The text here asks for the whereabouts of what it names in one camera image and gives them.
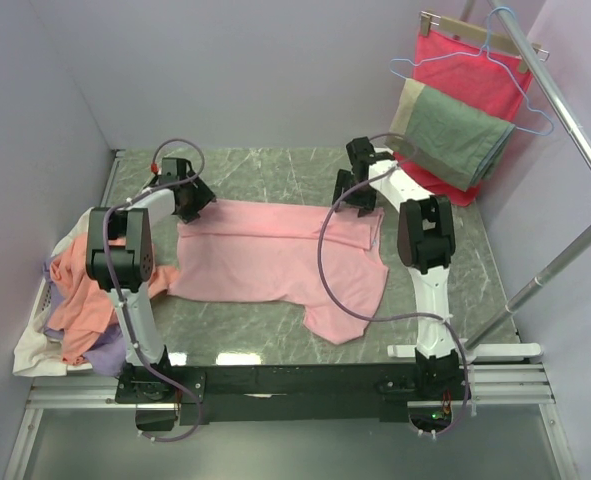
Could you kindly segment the pink t-shirt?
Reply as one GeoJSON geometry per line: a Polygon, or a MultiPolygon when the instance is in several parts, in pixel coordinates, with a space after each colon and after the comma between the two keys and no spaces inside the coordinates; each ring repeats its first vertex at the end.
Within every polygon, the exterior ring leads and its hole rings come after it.
{"type": "Polygon", "coordinates": [[[218,200],[179,224],[179,274],[169,294],[198,302],[283,301],[303,324],[341,345],[362,337],[383,297],[384,211],[218,200]]]}

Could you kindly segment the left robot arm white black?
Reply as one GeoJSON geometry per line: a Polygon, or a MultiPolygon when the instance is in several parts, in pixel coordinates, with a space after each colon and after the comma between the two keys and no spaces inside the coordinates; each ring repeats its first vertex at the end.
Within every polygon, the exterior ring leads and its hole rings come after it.
{"type": "Polygon", "coordinates": [[[147,369],[139,389],[151,401],[168,399],[175,388],[167,348],[155,326],[149,287],[155,265],[152,228],[167,217],[184,223],[216,200],[185,158],[166,157],[151,184],[119,208],[90,210],[86,273],[108,294],[127,342],[126,364],[147,369]]]}

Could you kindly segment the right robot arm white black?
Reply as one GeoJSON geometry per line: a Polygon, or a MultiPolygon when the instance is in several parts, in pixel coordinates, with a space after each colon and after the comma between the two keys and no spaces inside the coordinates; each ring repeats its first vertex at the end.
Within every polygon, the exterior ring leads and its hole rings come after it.
{"type": "Polygon", "coordinates": [[[414,387],[435,399],[463,379],[458,337],[452,330],[448,299],[449,267],[456,251],[451,202],[416,183],[389,150],[377,150],[368,137],[346,145],[351,165],[339,170],[331,212],[342,206],[360,217],[375,210],[378,196],[398,213],[397,251],[414,288],[418,334],[414,348],[414,387]]]}

